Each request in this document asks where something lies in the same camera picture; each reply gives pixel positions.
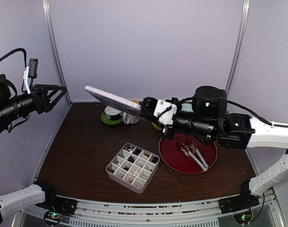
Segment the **white metal tongs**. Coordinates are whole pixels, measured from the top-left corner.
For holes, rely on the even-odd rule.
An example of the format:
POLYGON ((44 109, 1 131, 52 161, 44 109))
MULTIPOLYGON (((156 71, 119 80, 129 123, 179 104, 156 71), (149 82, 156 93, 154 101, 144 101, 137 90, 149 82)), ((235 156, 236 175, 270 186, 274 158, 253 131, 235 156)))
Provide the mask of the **white metal tongs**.
POLYGON ((189 136, 186 136, 186 140, 188 144, 184 143, 179 136, 176 138, 176 144, 179 147, 181 153, 186 157, 192 158, 200 166, 200 168, 206 172, 209 169, 209 165, 195 145, 194 140, 189 136))

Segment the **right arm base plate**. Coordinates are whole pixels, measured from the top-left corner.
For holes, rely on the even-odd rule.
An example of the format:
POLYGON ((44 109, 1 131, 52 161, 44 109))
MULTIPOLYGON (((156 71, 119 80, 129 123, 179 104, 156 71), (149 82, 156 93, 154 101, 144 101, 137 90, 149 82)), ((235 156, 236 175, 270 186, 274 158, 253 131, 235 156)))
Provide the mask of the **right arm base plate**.
POLYGON ((259 197, 249 195, 246 196, 233 196, 229 198, 220 199, 218 201, 222 214, 245 210, 259 205, 259 197))

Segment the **bunny print tin lid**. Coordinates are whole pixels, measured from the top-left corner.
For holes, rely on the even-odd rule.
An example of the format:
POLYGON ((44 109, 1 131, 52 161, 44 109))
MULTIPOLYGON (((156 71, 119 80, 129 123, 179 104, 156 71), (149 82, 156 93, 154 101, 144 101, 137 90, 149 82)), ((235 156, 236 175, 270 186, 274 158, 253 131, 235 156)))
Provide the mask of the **bunny print tin lid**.
POLYGON ((94 98, 96 98, 98 101, 105 104, 106 106, 121 110, 134 116, 140 117, 141 115, 140 104, 114 95, 112 93, 100 90, 98 88, 92 87, 90 85, 85 85, 84 89, 86 92, 88 92, 90 95, 92 95, 94 98))

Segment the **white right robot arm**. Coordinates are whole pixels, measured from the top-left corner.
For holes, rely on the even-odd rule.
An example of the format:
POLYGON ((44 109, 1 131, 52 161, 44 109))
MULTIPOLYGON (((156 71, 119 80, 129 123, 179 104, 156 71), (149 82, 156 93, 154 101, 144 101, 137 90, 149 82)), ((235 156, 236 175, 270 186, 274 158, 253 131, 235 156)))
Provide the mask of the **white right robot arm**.
POLYGON ((234 149, 256 147, 284 148, 286 152, 268 170, 242 183, 235 198, 238 208, 246 208, 253 196, 261 196, 267 189, 288 177, 288 124, 270 122, 252 110, 250 114, 227 113, 226 91, 201 86, 191 98, 192 112, 182 110, 182 100, 157 100, 146 97, 142 101, 141 117, 161 125, 163 136, 172 139, 176 132, 217 141, 219 146, 234 149))

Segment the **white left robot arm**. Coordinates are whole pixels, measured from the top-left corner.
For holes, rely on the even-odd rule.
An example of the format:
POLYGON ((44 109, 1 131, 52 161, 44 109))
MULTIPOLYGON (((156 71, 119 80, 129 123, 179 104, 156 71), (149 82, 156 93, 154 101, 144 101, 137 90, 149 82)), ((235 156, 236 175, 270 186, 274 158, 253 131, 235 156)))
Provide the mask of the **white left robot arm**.
MULTIPOLYGON (((51 111, 66 94, 67 89, 58 85, 33 85, 29 93, 17 94, 15 85, 4 74, 0 74, 0 134, 11 132, 25 123, 30 113, 38 114, 51 111)), ((61 205, 56 196, 56 188, 50 183, 35 182, 25 189, 0 195, 0 224, 8 216, 29 206, 44 203, 51 210, 61 205)))

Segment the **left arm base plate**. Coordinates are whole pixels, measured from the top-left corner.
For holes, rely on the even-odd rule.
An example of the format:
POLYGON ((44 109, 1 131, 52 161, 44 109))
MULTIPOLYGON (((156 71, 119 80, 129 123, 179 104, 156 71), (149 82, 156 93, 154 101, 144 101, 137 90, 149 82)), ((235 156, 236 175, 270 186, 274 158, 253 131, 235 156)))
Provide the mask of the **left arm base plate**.
POLYGON ((44 202, 37 203, 36 206, 64 215, 74 215, 77 207, 77 200, 59 196, 49 196, 45 198, 44 202))

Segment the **silver divided tin box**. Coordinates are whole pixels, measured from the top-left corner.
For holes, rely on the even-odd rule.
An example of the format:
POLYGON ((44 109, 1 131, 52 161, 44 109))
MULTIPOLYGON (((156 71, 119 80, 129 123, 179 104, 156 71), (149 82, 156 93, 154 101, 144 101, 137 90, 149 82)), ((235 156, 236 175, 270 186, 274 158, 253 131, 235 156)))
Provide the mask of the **silver divided tin box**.
POLYGON ((132 143, 126 143, 106 166, 110 179, 143 193, 159 167, 160 157, 132 143))

